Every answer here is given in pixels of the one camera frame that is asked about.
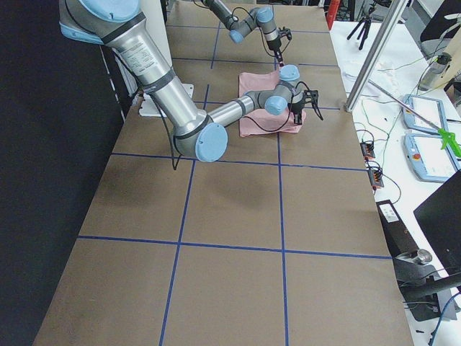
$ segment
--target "white table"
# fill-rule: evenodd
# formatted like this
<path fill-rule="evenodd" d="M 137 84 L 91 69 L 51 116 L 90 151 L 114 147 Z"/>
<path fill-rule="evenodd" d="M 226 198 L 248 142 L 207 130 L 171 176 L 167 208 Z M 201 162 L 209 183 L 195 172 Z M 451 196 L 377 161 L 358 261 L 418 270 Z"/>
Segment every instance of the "white table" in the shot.
<path fill-rule="evenodd" d="M 368 51 L 372 45 L 377 31 L 379 30 L 379 23 L 372 23 L 370 33 L 363 49 L 360 51 L 359 41 L 356 40 L 359 30 L 354 34 L 351 40 L 347 40 L 348 34 L 354 29 L 355 22 L 335 22 L 331 30 L 331 39 L 333 40 L 338 65 L 342 71 L 351 71 L 351 65 L 362 65 Z M 407 63 L 412 63 L 423 56 L 418 49 L 418 46 L 413 41 L 405 25 L 397 25 L 394 29 L 388 44 L 386 45 L 376 69 L 397 68 Z M 397 70 L 389 70 L 387 72 L 374 72 L 372 80 L 379 85 L 386 86 L 389 91 L 393 92 L 395 96 L 402 97 L 404 94 L 416 93 L 415 86 L 427 67 L 425 59 L 421 59 L 410 66 L 402 67 Z M 349 92 L 347 77 L 341 75 Z M 425 94 L 427 97 L 440 99 L 443 101 L 447 118 L 459 120 L 460 117 L 452 103 L 448 99 L 443 89 L 437 89 Z M 376 128 L 373 128 L 368 122 L 362 108 L 362 100 L 364 110 L 368 114 L 368 118 L 373 125 L 389 132 L 392 128 L 394 120 L 397 118 L 400 111 L 400 106 L 396 103 L 380 104 L 370 100 L 370 97 L 361 97 L 353 111 L 354 121 L 357 122 L 357 130 L 363 129 L 361 124 L 365 125 L 366 130 L 372 132 L 375 139 L 386 139 L 386 135 Z M 388 101 L 386 96 L 381 95 L 379 100 Z M 456 132 L 457 137 L 461 136 L 461 125 L 449 123 L 449 129 Z M 439 183 L 421 182 L 417 180 L 416 175 L 413 173 L 410 164 L 403 151 L 403 137 L 409 129 L 404 125 L 403 118 L 400 116 L 395 123 L 394 129 L 390 133 L 388 147 L 385 151 L 385 162 L 383 171 L 386 175 L 394 179 L 402 189 L 402 196 L 395 204 L 395 208 L 400 214 L 403 222 L 407 226 L 411 235 L 415 239 L 418 246 L 422 249 L 428 249 L 432 254 L 434 253 L 428 241 L 423 235 L 416 219 L 413 215 L 416 209 L 430 194 L 432 194 L 439 186 Z M 359 132 L 359 138 L 362 138 L 363 132 Z M 379 164 L 383 163 L 383 149 L 385 142 L 378 141 L 375 143 L 376 160 Z M 391 200 L 395 201 L 398 197 L 397 187 L 384 178 L 385 187 L 376 192 L 375 200 Z M 437 258 L 431 263 L 436 269 L 442 268 L 440 261 Z M 445 271 L 440 272 L 441 276 L 445 276 Z M 461 299 L 457 299 L 458 305 L 461 304 Z M 434 330 L 437 320 L 432 319 L 424 322 L 417 322 L 410 311 L 407 311 L 408 323 L 410 324 L 411 334 L 415 346 L 427 345 L 430 339 L 430 333 Z M 461 345 L 461 314 L 458 314 L 457 321 L 443 321 L 437 333 L 435 345 L 437 346 L 454 346 Z M 417 333 L 416 330 L 424 331 L 424 333 Z"/>

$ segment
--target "table surface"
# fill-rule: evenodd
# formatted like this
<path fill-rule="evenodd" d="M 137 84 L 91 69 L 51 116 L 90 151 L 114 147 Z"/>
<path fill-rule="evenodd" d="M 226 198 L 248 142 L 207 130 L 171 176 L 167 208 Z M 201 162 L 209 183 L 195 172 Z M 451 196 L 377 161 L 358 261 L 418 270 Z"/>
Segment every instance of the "table surface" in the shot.
<path fill-rule="evenodd" d="M 343 71 L 348 71 L 351 64 L 361 65 L 363 63 L 372 45 L 372 41 L 380 28 L 379 23 L 372 24 L 370 34 L 364 48 L 362 51 L 359 51 L 358 41 L 355 40 L 357 34 L 351 40 L 346 39 L 356 24 L 357 23 L 355 22 L 335 22 L 331 31 L 331 38 L 333 40 L 336 57 L 338 58 L 338 64 Z M 412 64 L 399 68 L 407 63 Z M 397 97 L 402 97 L 403 95 L 410 93 L 415 94 L 415 86 L 417 85 L 419 78 L 427 65 L 426 60 L 423 58 L 421 51 L 418 49 L 417 44 L 415 44 L 405 25 L 397 25 L 388 44 L 383 50 L 380 59 L 378 60 L 371 79 L 378 84 L 389 87 L 388 90 L 393 92 Z M 388 68 L 390 70 L 386 72 L 377 71 L 379 69 Z M 347 77 L 345 77 L 344 74 L 342 74 L 342 76 L 345 83 L 349 85 Z M 447 94 L 443 91 L 443 88 L 430 91 L 424 94 L 424 96 L 440 99 L 443 102 L 447 118 L 454 120 L 460 119 L 460 116 L 450 102 Z M 385 95 L 380 95 L 379 100 L 388 101 L 390 99 Z M 368 114 L 370 122 L 367 121 L 364 111 Z M 376 125 L 377 127 L 389 132 L 392 128 L 392 124 L 396 121 L 394 129 L 390 132 L 388 148 L 385 152 L 383 171 L 386 175 L 394 179 L 402 189 L 401 199 L 395 204 L 395 209 L 401 216 L 403 222 L 411 232 L 411 235 L 419 247 L 422 249 L 428 249 L 433 254 L 434 252 L 426 240 L 426 237 L 422 233 L 421 228 L 414 217 L 413 211 L 441 184 L 417 180 L 416 175 L 413 173 L 406 155 L 403 152 L 403 137 L 406 133 L 410 133 L 411 131 L 404 125 L 401 116 L 397 118 L 399 112 L 400 106 L 396 103 L 383 105 L 372 101 L 370 97 L 362 96 L 361 100 L 353 110 L 353 116 L 357 130 L 363 129 L 363 124 L 367 130 L 371 131 L 375 135 L 376 139 L 386 139 L 387 136 L 370 124 Z M 460 125 L 449 123 L 449 129 L 455 132 L 457 137 L 461 135 Z M 376 161 L 380 164 L 382 164 L 383 161 L 384 145 L 384 141 L 377 142 L 375 144 L 375 153 L 377 155 Z M 396 200 L 398 197 L 397 187 L 386 178 L 384 183 L 385 188 L 379 189 L 376 192 L 376 201 L 387 199 L 391 201 Z M 434 258 L 432 264 L 436 269 L 443 268 L 437 258 Z M 411 333 L 415 345 L 427 345 L 430 338 L 429 334 L 434 330 L 437 323 L 436 319 L 425 322 L 417 322 L 409 312 L 407 313 L 407 317 L 411 326 Z M 416 333 L 416 330 L 422 330 L 424 333 Z M 439 330 L 436 345 L 458 345 L 460 340 L 461 321 L 444 321 Z"/>
<path fill-rule="evenodd" d="M 323 10 L 274 13 L 325 121 L 307 109 L 296 135 L 248 138 L 234 124 L 223 158 L 174 172 L 160 120 L 132 112 L 35 345 L 411 344 Z M 275 69 L 257 32 L 235 46 L 190 2 L 167 32 L 206 110 L 237 97 L 239 73 Z"/>

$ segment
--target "towel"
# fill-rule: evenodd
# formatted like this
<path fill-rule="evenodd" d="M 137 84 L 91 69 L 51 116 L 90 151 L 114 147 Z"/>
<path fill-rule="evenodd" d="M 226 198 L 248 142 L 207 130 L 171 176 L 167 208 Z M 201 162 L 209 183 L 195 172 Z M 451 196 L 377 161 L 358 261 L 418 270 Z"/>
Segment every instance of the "towel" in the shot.
<path fill-rule="evenodd" d="M 250 74 L 243 72 L 238 77 L 238 96 L 249 91 L 259 90 L 273 90 L 279 82 L 279 72 L 274 71 L 270 74 Z M 283 111 L 280 115 L 269 114 L 265 109 L 254 110 L 247 115 L 254 119 L 262 128 L 266 130 L 275 130 L 279 128 L 288 117 L 288 109 Z M 302 113 L 303 123 L 305 120 L 305 111 Z M 246 137 L 250 135 L 265 135 L 268 132 L 258 128 L 254 122 L 249 119 L 240 119 L 240 136 Z M 278 132 L 298 133 L 302 125 L 296 125 L 294 117 L 290 115 L 288 122 Z"/>

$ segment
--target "blue cable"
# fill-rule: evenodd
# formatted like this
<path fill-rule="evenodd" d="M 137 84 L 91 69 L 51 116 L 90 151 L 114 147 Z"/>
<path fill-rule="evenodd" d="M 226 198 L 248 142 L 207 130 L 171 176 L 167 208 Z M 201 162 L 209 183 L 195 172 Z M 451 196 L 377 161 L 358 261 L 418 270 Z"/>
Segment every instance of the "blue cable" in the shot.
<path fill-rule="evenodd" d="M 453 299 L 455 299 L 456 296 L 460 295 L 461 292 L 456 293 L 453 297 L 451 297 L 448 302 L 445 304 L 444 308 L 442 309 L 442 313 L 440 314 L 439 321 L 437 322 L 437 326 L 434 329 L 434 332 L 432 333 L 432 338 L 429 340 L 429 346 L 432 346 L 434 344 L 435 336 L 437 335 L 437 331 L 439 330 L 440 324 L 442 323 L 442 318 L 445 314 L 445 311 L 447 310 L 448 305 L 452 302 Z"/>

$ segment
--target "sticker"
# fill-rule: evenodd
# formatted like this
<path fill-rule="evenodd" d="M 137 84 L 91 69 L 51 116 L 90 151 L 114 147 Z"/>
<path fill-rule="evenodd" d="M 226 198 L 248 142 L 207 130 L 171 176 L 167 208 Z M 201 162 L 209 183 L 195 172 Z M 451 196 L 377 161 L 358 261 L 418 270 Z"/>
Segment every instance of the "sticker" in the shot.
<path fill-rule="evenodd" d="M 136 43 L 121 54 L 136 76 L 144 74 L 147 69 L 158 63 L 149 47 L 142 42 Z"/>
<path fill-rule="evenodd" d="M 389 223 L 398 221 L 398 216 L 389 203 L 380 205 L 380 209 Z"/>

